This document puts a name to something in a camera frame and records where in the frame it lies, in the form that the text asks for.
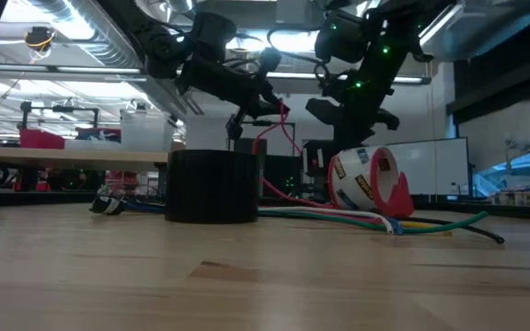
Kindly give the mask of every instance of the desk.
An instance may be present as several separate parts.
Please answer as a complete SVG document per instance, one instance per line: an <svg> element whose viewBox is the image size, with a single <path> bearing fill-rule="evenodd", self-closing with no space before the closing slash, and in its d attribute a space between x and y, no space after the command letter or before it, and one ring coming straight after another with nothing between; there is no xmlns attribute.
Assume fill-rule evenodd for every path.
<svg viewBox="0 0 530 331"><path fill-rule="evenodd" d="M54 169L156 171L166 163L168 153L122 151L65 151L0 147L0 163Z"/></svg>
<svg viewBox="0 0 530 331"><path fill-rule="evenodd" d="M0 208L0 330L530 330L527 220L479 222L506 238L497 245L463 230L395 237L87 208Z"/></svg>

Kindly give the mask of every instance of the red wire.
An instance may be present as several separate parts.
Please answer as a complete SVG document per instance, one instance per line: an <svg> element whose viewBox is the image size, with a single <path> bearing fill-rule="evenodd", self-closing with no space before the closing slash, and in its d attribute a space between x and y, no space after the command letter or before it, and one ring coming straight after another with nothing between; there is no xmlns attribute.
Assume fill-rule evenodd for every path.
<svg viewBox="0 0 530 331"><path fill-rule="evenodd" d="M270 126L269 128L265 129L265 131L261 132L257 138L255 139L255 141L253 142L253 154L256 154L257 153L257 150L258 150L258 146L257 144L259 143L259 140L260 138L265 135L265 133L277 128L278 126L282 126L283 128L283 131L285 133L285 137L290 141L290 143L292 143L292 146L294 148L296 148L298 151L302 152L300 150L300 148L295 144L294 140L292 138L290 138L290 135L287 134L287 131L285 130L285 128L283 127L283 124L285 123L285 119L287 118L287 114L284 113L285 111L285 105L283 104L283 101L280 100L280 122L278 124L275 124L273 126ZM286 199L286 200L289 200L289 201L293 201L293 202L300 202L300 203L304 203L304 204L307 204L309 206L313 206L313 207L318 207L318 208L332 208L332 206L328 206L328 205L324 205L324 204L320 204L320 203L316 203L316 202L313 202L313 201L310 201L310 200L306 200L306 199L297 199L297 198L292 198L288 195L286 195L285 193L281 192L280 190L278 190L276 187L274 187L272 185L272 183L270 183L267 179L261 177L261 182L263 183L263 185L265 185L268 189L270 189L271 191L273 191L273 193L277 194L279 197L283 198L283 199Z"/></svg>

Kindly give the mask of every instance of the shelf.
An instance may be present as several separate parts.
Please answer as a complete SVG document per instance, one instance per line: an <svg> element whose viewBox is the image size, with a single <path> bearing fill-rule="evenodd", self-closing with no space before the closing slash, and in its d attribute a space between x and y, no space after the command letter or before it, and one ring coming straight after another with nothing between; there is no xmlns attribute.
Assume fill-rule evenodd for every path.
<svg viewBox="0 0 530 331"><path fill-rule="evenodd" d="M168 153L122 151L65 151L0 147L0 164L54 169L157 171Z"/></svg>

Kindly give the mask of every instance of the wooden surface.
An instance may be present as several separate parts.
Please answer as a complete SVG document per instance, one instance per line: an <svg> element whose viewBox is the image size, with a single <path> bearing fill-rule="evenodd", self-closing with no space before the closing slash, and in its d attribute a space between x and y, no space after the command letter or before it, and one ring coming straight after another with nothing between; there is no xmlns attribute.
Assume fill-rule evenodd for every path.
<svg viewBox="0 0 530 331"><path fill-rule="evenodd" d="M530 331L530 221L480 222L497 245L87 208L0 208L0 330Z"/></svg>
<svg viewBox="0 0 530 331"><path fill-rule="evenodd" d="M168 153L0 147L1 163L55 169L156 171L155 163L167 159Z"/></svg>

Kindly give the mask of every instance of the whiteboard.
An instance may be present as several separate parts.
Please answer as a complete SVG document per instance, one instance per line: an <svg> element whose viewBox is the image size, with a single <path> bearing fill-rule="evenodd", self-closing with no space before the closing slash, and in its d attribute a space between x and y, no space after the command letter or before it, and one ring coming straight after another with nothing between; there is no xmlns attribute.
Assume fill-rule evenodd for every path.
<svg viewBox="0 0 530 331"><path fill-rule="evenodd" d="M406 174L410 194L468 195L467 138L387 146Z"/></svg>

